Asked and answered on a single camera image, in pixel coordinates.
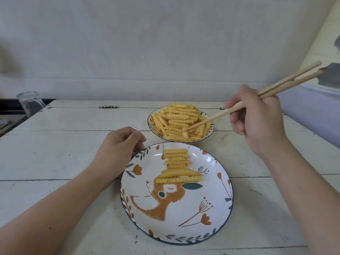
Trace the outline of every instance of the decorated plate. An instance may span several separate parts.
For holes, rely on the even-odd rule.
[[[161,109],[165,109],[165,108],[167,108],[167,106],[161,107],[161,108],[159,108],[159,109],[156,109],[155,111],[152,112],[152,114],[155,114],[156,112],[159,112]],[[199,112],[200,115],[203,115],[203,116],[205,116],[206,118],[209,118],[209,116],[208,116],[206,113],[202,112],[201,110],[198,110],[198,112]],[[152,124],[151,124],[151,114],[150,114],[149,117],[148,117],[148,126],[149,126],[150,130],[151,130],[153,133],[155,133],[158,137],[160,137],[160,138],[162,138],[162,139],[164,139],[164,140],[169,141],[168,139],[166,139],[166,138],[164,138],[164,137],[162,137],[162,136],[159,136],[159,135],[155,132],[155,130],[153,129]],[[197,143],[197,142],[200,142],[200,141],[206,139],[207,137],[209,137],[209,136],[212,134],[212,132],[214,131],[214,129],[215,129],[214,122],[211,121],[210,130],[208,131],[208,133],[206,134],[205,137],[203,137],[203,138],[200,139],[200,140],[191,141],[191,142],[188,142],[188,143],[189,143],[189,144],[193,144],[193,143]]]
[[[167,168],[164,149],[187,149],[201,182],[156,184]],[[167,244],[196,244],[214,236],[227,222],[234,193],[223,166],[195,146],[165,142],[138,153],[121,181],[121,201],[131,221],[145,234]]]

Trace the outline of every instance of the deer ear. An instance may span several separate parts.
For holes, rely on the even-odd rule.
[[[202,188],[203,186],[199,183],[184,183],[182,184],[182,187],[187,190],[197,190],[199,188]]]

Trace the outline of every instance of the forearm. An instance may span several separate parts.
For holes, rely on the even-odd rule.
[[[53,254],[105,184],[84,170],[0,228],[0,254]]]
[[[290,142],[265,163],[313,254],[340,250],[340,194]]]

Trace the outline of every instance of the deer illustration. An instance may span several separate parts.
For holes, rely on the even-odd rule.
[[[148,210],[142,209],[134,201],[134,196],[130,196],[130,198],[134,206],[143,214],[159,221],[165,221],[165,214],[169,204],[180,201],[184,197],[186,189],[196,190],[202,188],[202,185],[198,183],[156,184],[153,182],[153,189],[150,192],[150,183],[150,181],[146,181],[148,191],[159,203],[155,208]]]

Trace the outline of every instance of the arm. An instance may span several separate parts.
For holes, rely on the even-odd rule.
[[[0,254],[53,254],[143,141],[131,127],[109,133],[88,168],[0,228]]]
[[[263,101],[246,85],[226,103],[242,100],[245,109],[232,113],[236,133],[266,164],[312,254],[340,251],[340,194],[303,158],[285,134],[277,97]]]

